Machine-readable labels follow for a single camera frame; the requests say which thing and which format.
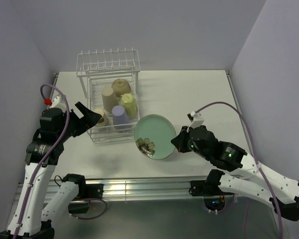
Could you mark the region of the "small metal-lined beige cup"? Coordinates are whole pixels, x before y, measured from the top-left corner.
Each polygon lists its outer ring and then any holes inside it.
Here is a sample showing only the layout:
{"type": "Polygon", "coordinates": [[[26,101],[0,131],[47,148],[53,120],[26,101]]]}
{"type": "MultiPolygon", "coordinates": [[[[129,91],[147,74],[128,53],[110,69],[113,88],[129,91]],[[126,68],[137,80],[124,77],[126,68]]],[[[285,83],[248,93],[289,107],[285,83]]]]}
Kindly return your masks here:
{"type": "Polygon", "coordinates": [[[97,114],[100,114],[102,117],[99,119],[99,121],[96,124],[96,127],[104,127],[108,125],[108,117],[105,113],[105,111],[101,108],[94,109],[94,112],[97,114]]]}

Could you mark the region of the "green floral plate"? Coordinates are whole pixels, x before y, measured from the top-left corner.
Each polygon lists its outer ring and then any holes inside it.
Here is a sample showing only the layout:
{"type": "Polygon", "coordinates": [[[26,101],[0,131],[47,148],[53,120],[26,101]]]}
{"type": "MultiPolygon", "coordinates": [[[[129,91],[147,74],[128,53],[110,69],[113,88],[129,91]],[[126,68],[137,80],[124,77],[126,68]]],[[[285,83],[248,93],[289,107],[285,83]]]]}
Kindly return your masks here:
{"type": "Polygon", "coordinates": [[[161,115],[151,114],[142,117],[135,126],[134,140],[137,149],[153,160],[171,156],[175,150],[171,140],[176,137],[172,123],[161,115]]]}

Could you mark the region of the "aluminium frame rail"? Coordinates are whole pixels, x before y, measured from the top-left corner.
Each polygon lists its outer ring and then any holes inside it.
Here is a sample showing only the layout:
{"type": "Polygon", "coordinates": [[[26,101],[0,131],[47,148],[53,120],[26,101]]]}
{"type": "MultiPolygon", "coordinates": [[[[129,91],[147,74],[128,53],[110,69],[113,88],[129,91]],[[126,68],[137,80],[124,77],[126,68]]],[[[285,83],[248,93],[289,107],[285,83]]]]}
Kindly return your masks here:
{"type": "Polygon", "coordinates": [[[107,202],[182,200],[194,198],[188,193],[190,181],[206,179],[206,176],[86,179],[86,184],[103,184],[103,200],[107,202]]]}

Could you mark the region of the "pale yellow mug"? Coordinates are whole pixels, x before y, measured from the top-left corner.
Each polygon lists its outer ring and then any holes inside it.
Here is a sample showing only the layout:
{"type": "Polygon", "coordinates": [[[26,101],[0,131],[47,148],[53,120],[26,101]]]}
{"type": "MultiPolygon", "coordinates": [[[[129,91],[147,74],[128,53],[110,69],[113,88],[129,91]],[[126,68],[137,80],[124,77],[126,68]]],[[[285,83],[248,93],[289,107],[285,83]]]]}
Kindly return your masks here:
{"type": "Polygon", "coordinates": [[[137,114],[137,101],[132,93],[121,95],[121,106],[124,107],[128,116],[133,117],[137,114]]]}

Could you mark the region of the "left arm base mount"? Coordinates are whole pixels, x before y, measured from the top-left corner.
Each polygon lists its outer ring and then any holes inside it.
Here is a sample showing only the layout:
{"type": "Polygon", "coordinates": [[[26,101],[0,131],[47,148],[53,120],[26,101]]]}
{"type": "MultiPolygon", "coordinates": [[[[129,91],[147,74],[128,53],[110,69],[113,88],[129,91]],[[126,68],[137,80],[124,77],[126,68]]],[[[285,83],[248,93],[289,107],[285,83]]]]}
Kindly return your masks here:
{"type": "Polygon", "coordinates": [[[76,196],[68,205],[70,216],[81,220],[92,220],[102,216],[108,209],[108,204],[103,200],[104,185],[101,183],[87,184],[84,193],[76,196]],[[99,212],[95,216],[83,217],[92,209],[99,212]]]}

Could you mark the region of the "beige ceramic bowl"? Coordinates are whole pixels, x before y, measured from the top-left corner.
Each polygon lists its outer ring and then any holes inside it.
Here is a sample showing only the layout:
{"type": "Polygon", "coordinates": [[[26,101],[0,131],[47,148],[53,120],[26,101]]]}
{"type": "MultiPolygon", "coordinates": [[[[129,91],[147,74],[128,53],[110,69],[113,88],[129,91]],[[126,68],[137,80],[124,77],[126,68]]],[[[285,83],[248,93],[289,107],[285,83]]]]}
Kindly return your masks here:
{"type": "Polygon", "coordinates": [[[115,92],[117,98],[120,98],[121,95],[128,94],[131,92],[131,87],[126,79],[118,78],[112,85],[112,89],[115,92]]]}

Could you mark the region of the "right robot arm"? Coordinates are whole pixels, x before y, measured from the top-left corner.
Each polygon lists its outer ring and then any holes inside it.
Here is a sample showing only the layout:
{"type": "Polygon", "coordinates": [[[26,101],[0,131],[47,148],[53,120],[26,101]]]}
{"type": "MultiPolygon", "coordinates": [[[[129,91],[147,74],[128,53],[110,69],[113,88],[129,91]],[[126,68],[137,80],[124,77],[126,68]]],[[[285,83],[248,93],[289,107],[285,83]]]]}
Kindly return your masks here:
{"type": "Polygon", "coordinates": [[[219,141],[203,125],[183,126],[171,143],[179,152],[194,152],[214,166],[204,183],[190,183],[192,196],[238,194],[273,208],[284,219],[299,220],[299,180],[256,162],[252,155],[233,143],[219,141]]]}

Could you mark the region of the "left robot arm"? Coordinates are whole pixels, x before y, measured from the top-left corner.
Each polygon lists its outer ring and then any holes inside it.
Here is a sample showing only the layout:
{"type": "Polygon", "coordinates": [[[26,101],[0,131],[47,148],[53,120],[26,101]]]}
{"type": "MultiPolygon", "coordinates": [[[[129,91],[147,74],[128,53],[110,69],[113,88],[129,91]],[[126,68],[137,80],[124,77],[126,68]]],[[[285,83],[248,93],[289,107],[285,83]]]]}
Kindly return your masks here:
{"type": "Polygon", "coordinates": [[[47,205],[44,203],[64,142],[82,135],[102,118],[81,102],[75,106],[82,113],[81,118],[73,110],[61,108],[42,112],[40,127],[26,149],[25,177],[17,209],[7,229],[0,232],[0,239],[52,239],[55,235],[52,224],[74,198],[85,197],[85,177],[67,174],[52,200],[47,205]]]}

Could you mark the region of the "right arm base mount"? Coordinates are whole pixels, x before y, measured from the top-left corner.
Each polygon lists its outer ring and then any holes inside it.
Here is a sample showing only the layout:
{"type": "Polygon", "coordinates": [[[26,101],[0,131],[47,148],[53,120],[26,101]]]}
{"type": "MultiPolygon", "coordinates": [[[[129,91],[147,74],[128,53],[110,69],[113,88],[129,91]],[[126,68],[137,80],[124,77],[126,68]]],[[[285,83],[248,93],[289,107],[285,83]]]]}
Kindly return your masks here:
{"type": "Polygon", "coordinates": [[[190,188],[188,190],[188,193],[193,197],[233,195],[233,193],[221,191],[219,185],[219,182],[212,182],[208,180],[193,180],[190,181],[190,188]]]}

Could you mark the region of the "brown paper-like cup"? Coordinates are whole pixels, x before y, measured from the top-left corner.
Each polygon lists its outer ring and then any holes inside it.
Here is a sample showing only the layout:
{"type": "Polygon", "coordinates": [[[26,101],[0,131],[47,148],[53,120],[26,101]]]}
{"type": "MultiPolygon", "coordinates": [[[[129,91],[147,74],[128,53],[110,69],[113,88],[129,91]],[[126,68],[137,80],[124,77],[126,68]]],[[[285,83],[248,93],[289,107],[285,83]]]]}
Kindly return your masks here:
{"type": "Polygon", "coordinates": [[[106,112],[111,113],[115,106],[119,105],[118,99],[112,87],[105,87],[102,90],[103,107],[106,112]]]}

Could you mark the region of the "lavender plastic cup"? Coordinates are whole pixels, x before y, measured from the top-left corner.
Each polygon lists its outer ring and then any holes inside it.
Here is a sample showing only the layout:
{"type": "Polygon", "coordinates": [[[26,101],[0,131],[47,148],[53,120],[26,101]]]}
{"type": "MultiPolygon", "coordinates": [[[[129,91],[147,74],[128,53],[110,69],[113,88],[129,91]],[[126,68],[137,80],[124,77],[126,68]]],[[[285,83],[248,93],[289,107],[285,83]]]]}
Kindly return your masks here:
{"type": "Polygon", "coordinates": [[[114,128],[127,129],[130,128],[130,118],[127,115],[125,108],[122,106],[114,106],[112,109],[114,128]]]}

